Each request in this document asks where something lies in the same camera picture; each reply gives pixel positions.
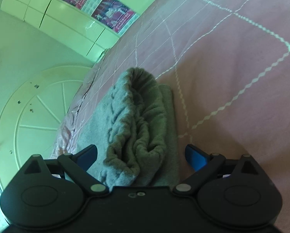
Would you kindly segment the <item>red poster upper right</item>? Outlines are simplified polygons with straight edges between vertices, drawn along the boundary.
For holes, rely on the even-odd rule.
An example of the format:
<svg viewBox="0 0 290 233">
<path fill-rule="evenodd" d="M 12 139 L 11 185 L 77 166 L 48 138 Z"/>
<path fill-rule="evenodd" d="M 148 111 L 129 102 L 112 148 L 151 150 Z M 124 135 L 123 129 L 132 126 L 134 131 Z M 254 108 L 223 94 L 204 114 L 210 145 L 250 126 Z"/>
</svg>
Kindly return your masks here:
<svg viewBox="0 0 290 233">
<path fill-rule="evenodd" d="M 120 36 L 139 18 L 136 12 L 118 0 L 102 0 L 91 16 Z"/>
</svg>

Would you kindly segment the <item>glossy cream wardrobe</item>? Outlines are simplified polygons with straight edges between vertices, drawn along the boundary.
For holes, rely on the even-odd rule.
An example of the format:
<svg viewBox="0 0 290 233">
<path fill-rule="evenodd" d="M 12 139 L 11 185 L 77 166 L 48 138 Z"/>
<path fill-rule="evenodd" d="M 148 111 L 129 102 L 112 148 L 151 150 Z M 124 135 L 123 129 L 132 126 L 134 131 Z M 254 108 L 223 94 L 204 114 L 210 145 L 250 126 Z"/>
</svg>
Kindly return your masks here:
<svg viewBox="0 0 290 233">
<path fill-rule="evenodd" d="M 87 0 L 80 10 L 63 0 L 2 0 L 0 8 L 97 62 L 121 37 L 91 16 L 101 1 Z M 155 0 L 118 1 L 140 17 Z"/>
</svg>

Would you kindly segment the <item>grey pants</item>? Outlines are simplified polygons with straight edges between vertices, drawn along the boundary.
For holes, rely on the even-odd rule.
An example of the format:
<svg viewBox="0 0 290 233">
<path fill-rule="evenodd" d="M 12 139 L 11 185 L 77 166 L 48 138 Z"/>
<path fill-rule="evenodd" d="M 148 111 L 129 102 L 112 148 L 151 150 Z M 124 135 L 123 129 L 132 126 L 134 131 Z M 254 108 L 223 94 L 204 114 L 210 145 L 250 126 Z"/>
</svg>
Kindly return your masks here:
<svg viewBox="0 0 290 233">
<path fill-rule="evenodd" d="M 88 173 L 108 186 L 169 186 L 180 180 L 173 95 L 142 68 L 130 68 L 102 97 L 77 148 L 97 147 Z"/>
</svg>

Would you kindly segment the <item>cream curved headboard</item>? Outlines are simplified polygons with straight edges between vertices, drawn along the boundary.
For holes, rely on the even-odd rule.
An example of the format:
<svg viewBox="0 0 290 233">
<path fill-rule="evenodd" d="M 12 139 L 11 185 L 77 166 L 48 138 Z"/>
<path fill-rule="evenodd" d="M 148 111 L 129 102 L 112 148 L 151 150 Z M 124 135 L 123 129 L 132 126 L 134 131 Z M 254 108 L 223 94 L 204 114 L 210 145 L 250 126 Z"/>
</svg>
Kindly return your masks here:
<svg viewBox="0 0 290 233">
<path fill-rule="evenodd" d="M 0 188 L 32 154 L 47 159 L 70 104 L 89 72 L 59 66 L 40 72 L 18 88 L 0 113 Z"/>
</svg>

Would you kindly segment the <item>pink checked bed sheet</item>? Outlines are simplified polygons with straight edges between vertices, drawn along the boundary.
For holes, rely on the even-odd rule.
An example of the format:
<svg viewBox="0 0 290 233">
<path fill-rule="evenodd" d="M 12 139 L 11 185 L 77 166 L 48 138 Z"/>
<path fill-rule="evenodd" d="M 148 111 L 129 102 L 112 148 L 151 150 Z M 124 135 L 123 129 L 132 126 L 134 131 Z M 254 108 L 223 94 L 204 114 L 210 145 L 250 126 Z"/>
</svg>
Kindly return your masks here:
<svg viewBox="0 0 290 233">
<path fill-rule="evenodd" d="M 248 153 L 290 199 L 290 0 L 156 0 L 86 77 L 52 158 L 80 151 L 82 128 L 130 68 L 171 88 L 180 180 L 192 174 L 187 144 Z"/>
</svg>

